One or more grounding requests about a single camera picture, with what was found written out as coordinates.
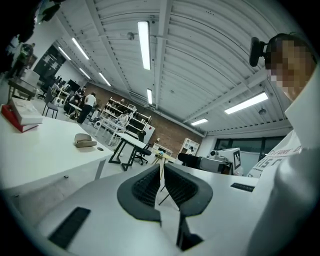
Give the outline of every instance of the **cabinet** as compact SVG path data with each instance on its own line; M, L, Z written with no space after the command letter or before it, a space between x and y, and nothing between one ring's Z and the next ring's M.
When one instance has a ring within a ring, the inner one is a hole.
M190 147L193 147L193 155L195 156L199 148L199 143L196 143L195 141L189 138L184 139L179 153L186 153L190 149Z

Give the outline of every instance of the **office chair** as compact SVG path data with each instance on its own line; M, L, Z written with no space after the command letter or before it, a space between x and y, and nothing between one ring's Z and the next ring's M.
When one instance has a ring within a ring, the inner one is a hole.
M45 116L47 116L48 110L52 110L52 118L54 118L54 113L55 113L55 111L56 111L55 119L57 119L58 107L52 103L53 99L54 99L54 96L53 96L53 94L52 94L52 89L51 89L51 87L49 87L48 90L47 90L45 99L44 99L44 101L45 101L45 106L44 106L42 115L44 115L45 109L46 109L46 107L47 107L48 109L46 110Z
M40 87L41 91L43 91L43 94L39 94L37 96L37 98L38 99L40 99L40 98L44 99L46 97L46 94L47 94L47 91L48 91L49 87L52 88L52 86L54 86L55 82L56 82L55 77L53 77L53 78L52 77L48 77L46 79L46 81L44 82L44 84Z
M140 131L139 133L138 133L138 139L139 139L139 141L141 141L141 142L144 142L144 138L145 138L145 135L146 135L146 132L143 130L143 131ZM146 160L146 159L144 159L143 157L145 156L145 155L147 155L147 156L150 156L151 155L151 151L150 150L148 150L148 148L149 148L149 144L147 144L144 148L139 148L139 147L137 147L137 149L136 149L136 155L135 155L135 159L136 158L138 158L140 161L141 161L141 165L143 165L144 164L144 161L145 161L145 163L147 164L148 163L148 161Z

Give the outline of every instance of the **floor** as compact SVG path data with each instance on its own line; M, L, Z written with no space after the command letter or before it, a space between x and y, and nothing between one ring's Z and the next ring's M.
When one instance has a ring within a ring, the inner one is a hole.
M8 91L9 86L5 79L1 79L0 77L0 104L6 104L8 100ZM42 114L45 102L43 99L32 99L31 102L35 106L35 108ZM51 117L51 110L48 112L48 117ZM57 119L63 120L66 122L75 122L69 119L62 107L59 107L59 111L57 114ZM80 126L92 137L94 137L98 142L109 148L110 150L114 150L115 147L108 146L109 139L111 134L105 132L104 136L102 136L103 129L100 129L97 137L95 137L96 129L89 123L89 120L86 119L83 124ZM122 162L127 162L130 154L132 152L132 146L126 145L123 149L123 155L121 157ZM148 164L151 164L154 160L154 155L148 156L147 158ZM138 162L134 162L130 169L141 169L144 171L148 165L144 164L141 166ZM94 165L92 168L87 167L86 169L79 169L77 174L70 175L69 178L62 177L56 182L47 185L41 189L31 191L27 194L20 195L19 197L13 197L12 200L17 207L17 209L21 212L23 217L31 224L36 225L42 217L45 216L47 212L49 212L52 208L58 205L61 201L66 199L68 196L76 192L85 184L94 180L97 167ZM123 169L120 164L108 163L106 162L104 168L101 173L101 178L107 177L110 175L121 174ZM164 179L161 180L162 188L164 186ZM156 197L155 208L161 213L162 220L162 228L167 233L172 242L176 242L177 233L178 233L178 224L179 224L179 216L180 213L178 211L178 207L169 196L160 206L158 205L162 199L168 194L168 191L164 189L162 192L158 192Z

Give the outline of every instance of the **white box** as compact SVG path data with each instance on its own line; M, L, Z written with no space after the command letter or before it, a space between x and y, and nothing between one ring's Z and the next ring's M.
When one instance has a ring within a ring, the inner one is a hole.
M43 116L31 101L12 97L10 105L20 125L42 124Z

